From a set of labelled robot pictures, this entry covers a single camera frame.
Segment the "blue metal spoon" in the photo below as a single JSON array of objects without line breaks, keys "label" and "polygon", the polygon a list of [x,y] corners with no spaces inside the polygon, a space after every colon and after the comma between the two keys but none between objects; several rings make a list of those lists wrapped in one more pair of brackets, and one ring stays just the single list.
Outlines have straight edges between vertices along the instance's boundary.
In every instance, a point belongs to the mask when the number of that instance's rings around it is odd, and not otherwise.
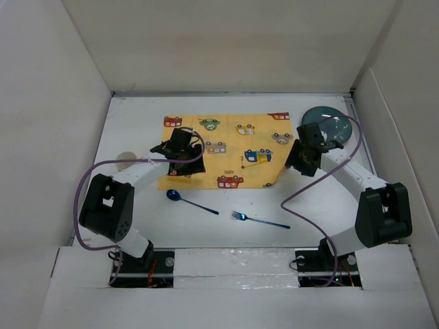
[{"label": "blue metal spoon", "polygon": [[183,201],[183,202],[186,202],[186,203],[188,203],[188,204],[191,204],[192,206],[195,206],[195,207],[197,207],[197,208],[201,208],[201,209],[203,209],[203,210],[205,210],[205,211],[207,211],[207,212],[209,212],[209,213],[212,213],[212,214],[214,214],[214,215],[219,215],[219,214],[220,214],[220,213],[219,213],[218,211],[216,211],[216,210],[213,210],[213,209],[207,208],[207,207],[205,207],[205,206],[201,206],[201,205],[199,205],[199,204],[196,204],[196,203],[194,203],[194,202],[190,202],[190,201],[188,201],[188,200],[186,200],[186,199],[183,199],[183,198],[181,197],[180,193],[179,193],[178,191],[174,190],[174,189],[169,189],[169,190],[167,190],[167,192],[166,192],[166,196],[167,196],[168,199],[170,199],[170,200],[172,200],[172,201],[174,201],[174,202]]}]

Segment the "dark teal round plate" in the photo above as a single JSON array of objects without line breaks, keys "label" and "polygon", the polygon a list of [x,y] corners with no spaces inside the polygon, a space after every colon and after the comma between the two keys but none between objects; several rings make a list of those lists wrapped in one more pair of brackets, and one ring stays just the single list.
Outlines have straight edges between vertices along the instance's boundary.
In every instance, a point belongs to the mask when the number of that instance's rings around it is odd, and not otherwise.
[{"label": "dark teal round plate", "polygon": [[351,121],[341,111],[328,107],[316,106],[310,108],[302,116],[301,123],[318,123],[326,141],[337,141],[345,144],[353,133]]}]

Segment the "yellow cartoon vehicle placemat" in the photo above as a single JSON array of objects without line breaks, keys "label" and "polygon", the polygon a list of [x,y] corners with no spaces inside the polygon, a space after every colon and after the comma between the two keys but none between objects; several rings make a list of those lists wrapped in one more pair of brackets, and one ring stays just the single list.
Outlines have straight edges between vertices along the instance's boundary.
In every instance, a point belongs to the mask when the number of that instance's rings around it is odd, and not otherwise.
[{"label": "yellow cartoon vehicle placemat", "polygon": [[167,189],[269,188],[283,170],[294,142],[288,112],[262,114],[167,115],[163,139],[176,127],[190,127],[203,138],[206,171],[158,181]]}]

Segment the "pink cup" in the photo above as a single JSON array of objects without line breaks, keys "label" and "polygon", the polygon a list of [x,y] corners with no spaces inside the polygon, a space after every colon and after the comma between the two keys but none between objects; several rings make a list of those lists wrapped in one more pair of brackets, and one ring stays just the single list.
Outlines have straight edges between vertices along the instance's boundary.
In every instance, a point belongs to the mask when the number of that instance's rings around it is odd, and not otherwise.
[{"label": "pink cup", "polygon": [[125,151],[120,153],[117,157],[116,160],[120,160],[121,162],[118,162],[116,164],[116,168],[118,171],[124,171],[127,168],[131,167],[134,163],[133,162],[127,162],[127,160],[136,160],[137,156],[135,153],[131,152],[131,151]]}]

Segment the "blue metal fork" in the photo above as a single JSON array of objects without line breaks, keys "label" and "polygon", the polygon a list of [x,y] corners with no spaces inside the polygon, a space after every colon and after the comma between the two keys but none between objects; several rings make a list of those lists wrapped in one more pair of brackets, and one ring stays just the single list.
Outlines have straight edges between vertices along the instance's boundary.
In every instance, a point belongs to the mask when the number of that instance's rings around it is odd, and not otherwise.
[{"label": "blue metal fork", "polygon": [[266,221],[266,220],[262,220],[262,219],[254,219],[254,218],[251,218],[243,213],[236,212],[236,211],[233,211],[231,216],[233,219],[240,220],[240,221],[253,221],[253,222],[262,223],[262,224],[266,224],[269,226],[275,226],[275,227],[286,229],[286,230],[289,230],[291,228],[288,225],[284,225],[284,224],[280,224],[280,223],[274,223],[274,222],[270,222],[270,221]]}]

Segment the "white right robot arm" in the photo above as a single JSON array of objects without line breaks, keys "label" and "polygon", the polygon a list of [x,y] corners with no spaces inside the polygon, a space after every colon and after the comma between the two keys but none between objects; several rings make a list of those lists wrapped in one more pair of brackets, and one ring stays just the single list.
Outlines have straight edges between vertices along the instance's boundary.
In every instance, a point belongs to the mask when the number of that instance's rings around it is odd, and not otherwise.
[{"label": "white right robot arm", "polygon": [[333,236],[325,236],[317,250],[297,253],[294,264],[299,272],[337,271],[338,265],[354,252],[412,235],[409,193],[403,184],[386,182],[353,161],[341,143],[324,139],[318,123],[301,125],[297,131],[298,139],[294,141],[285,167],[307,177],[313,177],[321,170],[324,176],[287,200],[291,201],[332,176],[358,203],[353,226]]}]

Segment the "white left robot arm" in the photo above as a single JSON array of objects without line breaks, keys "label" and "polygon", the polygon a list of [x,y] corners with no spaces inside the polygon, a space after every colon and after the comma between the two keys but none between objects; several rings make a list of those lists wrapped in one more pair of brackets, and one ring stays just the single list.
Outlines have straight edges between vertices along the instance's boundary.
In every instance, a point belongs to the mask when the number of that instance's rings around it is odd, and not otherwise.
[{"label": "white left robot arm", "polygon": [[134,197],[151,183],[170,173],[193,175],[205,171],[203,154],[206,146],[201,135],[190,127],[172,131],[167,141],[151,148],[148,156],[139,159],[119,159],[119,164],[129,167],[116,175],[92,172],[112,161],[94,164],[83,175],[77,190],[81,191],[85,180],[91,181],[84,202],[76,197],[73,204],[74,230],[78,243],[88,246],[80,235],[80,227],[111,241],[111,249],[117,249],[118,263],[129,260],[137,271],[147,271],[153,262],[153,243],[132,226]]}]

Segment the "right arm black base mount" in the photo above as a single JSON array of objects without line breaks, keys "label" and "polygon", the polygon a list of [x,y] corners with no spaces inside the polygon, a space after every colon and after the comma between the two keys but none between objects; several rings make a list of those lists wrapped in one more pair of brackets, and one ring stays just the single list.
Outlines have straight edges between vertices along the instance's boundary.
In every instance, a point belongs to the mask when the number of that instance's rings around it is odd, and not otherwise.
[{"label": "right arm black base mount", "polygon": [[362,287],[354,252],[338,257],[336,271],[333,257],[323,258],[317,248],[298,248],[294,255],[289,267],[298,274],[300,288],[325,284],[329,287]]}]

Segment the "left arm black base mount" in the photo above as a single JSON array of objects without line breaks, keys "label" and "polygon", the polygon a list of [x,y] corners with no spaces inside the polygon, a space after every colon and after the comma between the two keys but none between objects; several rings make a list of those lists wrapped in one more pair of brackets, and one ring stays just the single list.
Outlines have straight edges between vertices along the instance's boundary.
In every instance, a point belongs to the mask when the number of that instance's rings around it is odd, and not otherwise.
[{"label": "left arm black base mount", "polygon": [[110,286],[113,288],[147,288],[166,289],[174,287],[174,249],[157,249],[152,260],[145,269],[136,264],[134,259],[123,255],[123,262],[119,266],[119,253],[109,252],[112,260]]}]

